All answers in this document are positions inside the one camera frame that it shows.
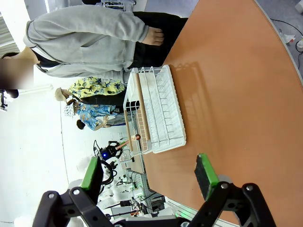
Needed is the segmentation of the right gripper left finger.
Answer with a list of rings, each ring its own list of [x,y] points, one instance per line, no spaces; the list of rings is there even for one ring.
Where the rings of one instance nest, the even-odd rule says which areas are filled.
[[[112,227],[110,220],[97,207],[103,183],[100,158],[93,157],[81,186],[64,194],[47,191],[43,194],[32,227],[67,227],[71,218],[81,217],[88,227]]]

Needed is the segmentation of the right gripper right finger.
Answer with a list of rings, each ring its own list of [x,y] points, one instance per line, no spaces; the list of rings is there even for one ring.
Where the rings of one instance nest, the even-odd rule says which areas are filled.
[[[240,227],[277,227],[260,188],[220,181],[206,154],[196,157],[195,175],[205,200],[189,227],[213,227],[223,211],[233,212]]]

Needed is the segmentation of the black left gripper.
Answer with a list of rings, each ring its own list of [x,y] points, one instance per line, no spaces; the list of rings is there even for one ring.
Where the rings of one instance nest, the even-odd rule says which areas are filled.
[[[108,146],[99,150],[99,155],[102,159],[110,159],[112,157],[120,158],[123,154],[123,149],[118,147],[120,143],[117,141],[109,141]]]

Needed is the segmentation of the gray-sleeved left forearm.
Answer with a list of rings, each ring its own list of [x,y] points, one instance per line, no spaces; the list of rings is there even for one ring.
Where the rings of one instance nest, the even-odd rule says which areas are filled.
[[[141,43],[147,37],[149,27],[133,13],[105,8],[99,10],[90,14],[87,32]]]

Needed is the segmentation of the person's left hand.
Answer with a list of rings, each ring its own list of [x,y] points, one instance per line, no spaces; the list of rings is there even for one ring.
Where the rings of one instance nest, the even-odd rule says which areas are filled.
[[[163,31],[159,28],[149,27],[145,39],[142,41],[146,45],[161,46],[164,42]]]

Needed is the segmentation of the orange brick-pattern mat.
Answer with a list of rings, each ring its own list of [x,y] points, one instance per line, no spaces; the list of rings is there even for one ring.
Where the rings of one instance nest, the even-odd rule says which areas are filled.
[[[143,126],[143,117],[140,108],[137,109],[136,111],[136,124],[137,124],[137,133],[140,135],[140,150],[141,152],[144,152],[147,150],[147,140],[146,140],[146,135],[144,131],[144,126]]]

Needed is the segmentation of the person in blue floral shirt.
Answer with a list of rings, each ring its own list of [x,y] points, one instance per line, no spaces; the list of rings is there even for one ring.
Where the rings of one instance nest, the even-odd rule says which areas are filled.
[[[79,102],[66,105],[63,112],[71,118],[76,115],[79,117],[76,121],[78,129],[83,130],[87,126],[92,131],[111,127],[109,121],[118,115],[115,105],[88,105]]]

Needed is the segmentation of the white utensil holder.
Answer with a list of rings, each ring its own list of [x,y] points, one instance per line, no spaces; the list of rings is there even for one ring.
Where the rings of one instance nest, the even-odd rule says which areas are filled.
[[[126,92],[127,102],[129,103],[129,106],[133,111],[137,110],[140,107],[136,73],[139,73],[138,69],[133,68],[130,72]]]

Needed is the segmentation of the person in yellow floral shirt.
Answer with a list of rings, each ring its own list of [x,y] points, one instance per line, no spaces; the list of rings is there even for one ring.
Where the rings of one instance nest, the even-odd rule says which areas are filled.
[[[73,98],[87,105],[122,105],[125,93],[126,86],[120,80],[85,77],[68,89],[57,88],[55,99],[67,103],[69,98]]]

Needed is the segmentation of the white drain tray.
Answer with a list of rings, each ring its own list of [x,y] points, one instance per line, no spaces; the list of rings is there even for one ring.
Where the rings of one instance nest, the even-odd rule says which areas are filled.
[[[186,144],[185,126],[169,66],[164,65],[161,68],[153,68],[153,70],[156,75],[160,103],[169,134],[169,146],[165,150],[168,151]]]

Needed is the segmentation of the person in gray hoodie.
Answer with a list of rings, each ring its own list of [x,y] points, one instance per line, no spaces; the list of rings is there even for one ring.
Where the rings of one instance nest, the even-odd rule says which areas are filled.
[[[0,58],[0,89],[23,89],[38,68],[55,78],[97,77],[128,81],[132,68],[160,67],[187,22],[161,12],[131,12],[148,27],[163,31],[161,46],[121,40],[87,32],[97,5],[78,5],[43,14],[28,21],[25,48]]]

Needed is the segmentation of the white crumpled paper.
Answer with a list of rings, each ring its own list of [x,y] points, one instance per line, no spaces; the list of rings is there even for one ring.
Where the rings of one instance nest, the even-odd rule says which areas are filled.
[[[280,33],[280,36],[285,44],[292,43],[295,40],[295,35],[286,35],[284,33]]]

